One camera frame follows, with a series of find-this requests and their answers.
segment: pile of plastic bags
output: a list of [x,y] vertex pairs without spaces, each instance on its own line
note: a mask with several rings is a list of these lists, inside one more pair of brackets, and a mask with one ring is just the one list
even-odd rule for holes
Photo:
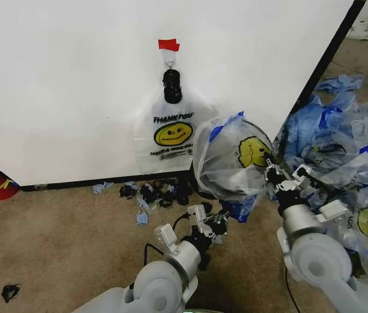
[[362,79],[340,76],[317,86],[336,97],[324,106],[312,95],[308,105],[287,120],[284,159],[292,171],[307,164],[327,186],[303,191],[314,212],[335,199],[354,212],[350,219],[333,223],[330,231],[343,246],[359,253],[368,274],[368,103],[358,104],[348,91],[360,88]]

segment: black cable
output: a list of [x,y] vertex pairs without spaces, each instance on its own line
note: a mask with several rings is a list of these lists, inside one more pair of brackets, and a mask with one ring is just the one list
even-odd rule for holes
[[180,220],[183,220],[184,218],[186,218],[186,219],[189,219],[189,218],[190,218],[190,216],[188,215],[188,213],[185,213],[185,214],[181,215],[181,216],[180,216],[180,217],[178,217],[178,218],[177,218],[177,220],[173,223],[172,229],[173,229],[174,231],[175,231],[176,226],[178,225],[178,222],[179,222]]
[[286,287],[288,289],[290,299],[292,300],[292,303],[294,303],[294,306],[295,306],[295,309],[296,309],[297,313],[301,313],[301,310],[300,310],[300,308],[298,308],[298,305],[296,304],[295,298],[294,298],[294,296],[293,296],[293,294],[292,294],[292,292],[291,292],[291,290],[289,288],[289,284],[288,284],[288,269],[287,269],[286,266],[285,266],[285,285],[286,285]]
[[145,244],[145,253],[144,253],[144,256],[143,256],[143,266],[146,266],[147,264],[147,248],[148,247],[151,247],[153,250],[155,250],[157,253],[163,255],[163,252],[159,249],[159,248],[156,248],[154,245],[152,245],[151,243],[147,243]]

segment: floor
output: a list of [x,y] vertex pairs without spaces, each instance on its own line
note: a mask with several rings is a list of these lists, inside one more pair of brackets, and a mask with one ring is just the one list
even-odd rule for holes
[[[368,42],[344,41],[324,76],[342,73],[367,75],[357,94],[359,101],[368,101]],[[9,304],[0,296],[0,313],[69,313],[113,286],[134,281],[145,243],[155,242],[153,229],[172,223],[186,208],[159,208],[149,225],[138,227],[136,202],[119,198],[119,188],[100,195],[91,187],[19,192],[0,201],[0,293],[5,284],[21,284]],[[200,202],[198,196],[190,199],[190,204]],[[295,312],[283,280],[276,209],[264,200],[247,224],[231,221],[224,244],[213,247],[211,263],[199,275],[191,307]],[[183,236],[188,222],[177,230]],[[159,257],[151,253],[149,258]],[[335,312],[315,288],[291,278],[289,283],[303,313]]]

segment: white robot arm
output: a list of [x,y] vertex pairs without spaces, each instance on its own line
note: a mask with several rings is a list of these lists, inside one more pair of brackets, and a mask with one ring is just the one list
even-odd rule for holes
[[142,268],[127,288],[111,288],[73,313],[182,313],[198,286],[197,269],[208,261],[206,251],[227,233],[229,212],[207,216],[203,205],[188,207],[191,235],[177,243],[170,224],[155,229],[164,261]]
[[283,227],[277,238],[291,276],[320,288],[340,313],[368,312],[368,285],[352,276],[352,263],[346,250],[325,235],[329,220],[348,217],[351,212],[339,200],[320,208],[314,215],[300,198],[303,186],[309,184],[307,166],[301,165],[292,175],[267,158],[266,180],[275,187]]

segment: white partition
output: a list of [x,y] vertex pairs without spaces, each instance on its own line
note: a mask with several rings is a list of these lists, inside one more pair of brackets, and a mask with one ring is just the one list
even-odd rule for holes
[[137,175],[159,38],[221,113],[272,139],[352,0],[0,0],[0,170],[21,185]]

